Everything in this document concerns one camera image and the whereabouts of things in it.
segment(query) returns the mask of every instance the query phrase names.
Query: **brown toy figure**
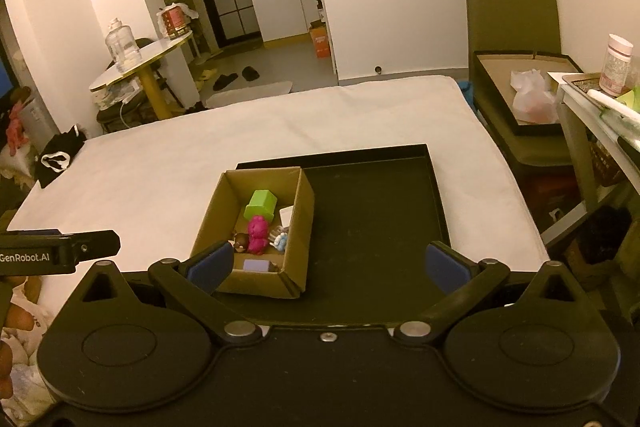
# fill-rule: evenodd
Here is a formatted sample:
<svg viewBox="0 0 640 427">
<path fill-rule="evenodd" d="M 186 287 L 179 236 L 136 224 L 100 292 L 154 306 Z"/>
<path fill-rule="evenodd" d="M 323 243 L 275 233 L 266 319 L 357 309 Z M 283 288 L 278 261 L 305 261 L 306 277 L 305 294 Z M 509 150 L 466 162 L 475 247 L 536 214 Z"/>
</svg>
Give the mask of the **brown toy figure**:
<svg viewBox="0 0 640 427">
<path fill-rule="evenodd" d="M 246 233 L 236 233 L 236 237 L 234 237 L 234 250 L 238 253 L 244 253 L 248 247 L 249 235 Z"/>
</svg>

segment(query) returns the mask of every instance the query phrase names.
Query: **blue gripper pad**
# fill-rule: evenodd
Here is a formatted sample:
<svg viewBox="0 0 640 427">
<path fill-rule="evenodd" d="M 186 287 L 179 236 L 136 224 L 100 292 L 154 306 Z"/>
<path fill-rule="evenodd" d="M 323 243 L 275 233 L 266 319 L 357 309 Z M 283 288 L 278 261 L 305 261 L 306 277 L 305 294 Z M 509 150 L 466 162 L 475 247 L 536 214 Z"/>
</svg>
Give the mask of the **blue gripper pad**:
<svg viewBox="0 0 640 427">
<path fill-rule="evenodd" d="M 471 272 L 468 267 L 435 245 L 427 247 L 425 269 L 435 285 L 447 295 L 462 288 L 471 280 Z"/>
<path fill-rule="evenodd" d="M 186 261 L 185 277 L 211 295 L 234 269 L 234 247 L 225 241 L 217 243 Z"/>
</svg>

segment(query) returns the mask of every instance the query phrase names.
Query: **green toy block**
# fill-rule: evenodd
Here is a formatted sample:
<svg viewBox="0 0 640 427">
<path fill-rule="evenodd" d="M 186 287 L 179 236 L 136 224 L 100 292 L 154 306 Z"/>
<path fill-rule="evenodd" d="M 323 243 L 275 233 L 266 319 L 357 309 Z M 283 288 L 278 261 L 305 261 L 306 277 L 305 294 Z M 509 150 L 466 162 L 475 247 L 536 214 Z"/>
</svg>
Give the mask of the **green toy block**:
<svg viewBox="0 0 640 427">
<path fill-rule="evenodd" d="M 268 190 L 256 190 L 251 196 L 251 201 L 244 210 L 244 219 L 250 220 L 254 216 L 262 216 L 269 223 L 273 221 L 278 198 Z"/>
</svg>

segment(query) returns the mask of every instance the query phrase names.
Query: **white bed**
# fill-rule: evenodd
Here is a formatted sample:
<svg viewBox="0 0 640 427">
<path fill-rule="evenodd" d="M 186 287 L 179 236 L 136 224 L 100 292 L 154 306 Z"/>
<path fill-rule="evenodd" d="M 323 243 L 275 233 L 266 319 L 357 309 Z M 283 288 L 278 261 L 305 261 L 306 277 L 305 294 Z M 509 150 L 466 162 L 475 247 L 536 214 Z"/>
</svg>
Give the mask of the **white bed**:
<svg viewBox="0 0 640 427">
<path fill-rule="evenodd" d="M 239 162 L 416 143 L 430 150 L 454 249 L 516 271 L 548 259 L 507 163 L 444 76 L 297 92 L 89 140 L 10 230 L 113 229 L 118 267 L 145 270 L 188 257 L 221 172 Z M 40 304 L 57 313 L 90 264 L 45 277 Z"/>
</svg>

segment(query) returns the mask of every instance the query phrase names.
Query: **black tray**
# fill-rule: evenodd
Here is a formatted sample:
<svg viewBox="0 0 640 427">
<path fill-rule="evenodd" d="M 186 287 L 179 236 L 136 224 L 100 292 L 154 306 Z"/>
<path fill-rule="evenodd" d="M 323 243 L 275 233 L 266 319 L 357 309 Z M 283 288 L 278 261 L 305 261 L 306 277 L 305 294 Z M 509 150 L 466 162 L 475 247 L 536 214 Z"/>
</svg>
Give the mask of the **black tray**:
<svg viewBox="0 0 640 427">
<path fill-rule="evenodd" d="M 306 291 L 298 299 L 216 293 L 260 324 L 395 325 L 442 298 L 424 253 L 449 234 L 426 145 L 243 163 L 300 166 L 316 195 Z"/>
</svg>

